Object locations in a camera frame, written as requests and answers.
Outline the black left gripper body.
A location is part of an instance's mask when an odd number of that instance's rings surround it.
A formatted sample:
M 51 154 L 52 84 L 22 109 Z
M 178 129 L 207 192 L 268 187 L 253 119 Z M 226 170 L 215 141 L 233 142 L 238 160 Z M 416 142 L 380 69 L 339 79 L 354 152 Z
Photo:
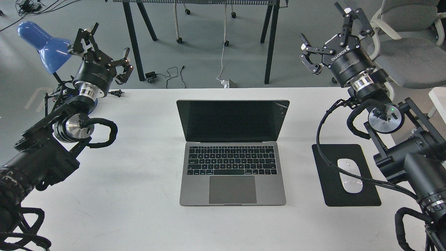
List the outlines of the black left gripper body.
M 84 54 L 82 64 L 73 80 L 78 95 L 91 99 L 107 96 L 115 68 L 111 67 L 113 59 L 102 51 L 88 51 Z

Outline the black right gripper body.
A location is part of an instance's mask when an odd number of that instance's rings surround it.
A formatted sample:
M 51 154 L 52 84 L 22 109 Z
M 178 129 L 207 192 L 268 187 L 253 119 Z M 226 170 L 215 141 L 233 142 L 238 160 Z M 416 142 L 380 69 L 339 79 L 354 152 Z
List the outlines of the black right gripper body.
M 342 88 L 349 87 L 352 84 L 350 79 L 358 76 L 360 73 L 372 73 L 376 68 L 374 62 L 360 45 L 357 36 L 347 35 L 347 41 L 340 45 L 341 37 L 334 35 L 325 46 L 331 55 L 322 56 L 322 64 L 327 66 L 337 83 Z

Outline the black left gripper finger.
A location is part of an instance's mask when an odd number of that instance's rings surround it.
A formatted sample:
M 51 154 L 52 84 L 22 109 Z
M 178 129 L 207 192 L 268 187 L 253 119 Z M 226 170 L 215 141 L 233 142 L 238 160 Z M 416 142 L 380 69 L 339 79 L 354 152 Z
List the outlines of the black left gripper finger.
M 129 80 L 129 77 L 131 76 L 131 73 L 134 69 L 134 67 L 129 62 L 129 52 L 130 48 L 124 48 L 123 50 L 123 57 L 119 60 L 108 60 L 105 63 L 105 68 L 111 73 L 113 76 L 116 84 L 123 85 L 126 84 Z M 122 73 L 118 74 L 116 68 L 122 67 Z
M 99 24 L 95 23 L 94 27 L 89 29 L 79 29 L 76 38 L 72 44 L 68 46 L 68 53 L 71 55 L 84 55 L 86 52 L 99 50 L 94 39 L 94 34 Z

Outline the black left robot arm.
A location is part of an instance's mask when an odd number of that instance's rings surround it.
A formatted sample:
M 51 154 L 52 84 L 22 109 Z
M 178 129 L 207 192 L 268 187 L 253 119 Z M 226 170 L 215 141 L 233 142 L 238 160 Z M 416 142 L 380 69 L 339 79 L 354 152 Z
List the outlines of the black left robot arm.
M 35 22 L 18 26 L 18 35 L 33 46 L 52 75 L 72 55 L 82 58 L 75 77 L 59 81 L 57 90 L 46 94 L 55 98 L 50 113 L 22 134 L 15 144 L 18 154 L 1 167 L 1 250 L 26 250 L 30 242 L 48 251 L 51 242 L 38 235 L 45 213 L 39 208 L 22 207 L 21 202 L 33 189 L 45 190 L 64 181 L 80 166 L 78 155 L 85 147 L 110 146 L 118 133 L 117 125 L 107 119 L 91 119 L 99 98 L 105 97 L 112 81 L 124 84 L 133 71 L 129 48 L 122 59 L 113 60 L 102 52 L 94 40 L 99 24 L 79 29 L 73 42 L 55 38 Z

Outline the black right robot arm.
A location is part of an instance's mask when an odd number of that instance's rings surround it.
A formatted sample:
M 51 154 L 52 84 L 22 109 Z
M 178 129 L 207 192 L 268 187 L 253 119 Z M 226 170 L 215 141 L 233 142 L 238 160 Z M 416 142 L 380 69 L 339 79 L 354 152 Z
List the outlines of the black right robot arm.
M 350 98 L 339 99 L 325 113 L 316 133 L 317 150 L 328 167 L 339 173 L 404 193 L 417 201 L 420 212 L 402 207 L 395 213 L 395 233 L 400 247 L 410 251 L 403 217 L 410 215 L 425 223 L 427 251 L 445 250 L 445 139 L 417 105 L 407 98 L 395 105 L 386 93 L 388 73 L 362 48 L 360 38 L 352 35 L 354 20 L 362 24 L 360 35 L 374 37 L 375 32 L 361 8 L 347 10 L 335 2 L 344 17 L 341 32 L 323 47 L 313 47 L 304 34 L 300 59 L 314 75 L 328 67 L 333 79 L 348 88 Z M 371 139 L 378 150 L 373 158 L 386 181 L 355 175 L 325 156 L 319 135 L 328 116 L 336 108 L 352 109 L 348 129 L 356 136 Z

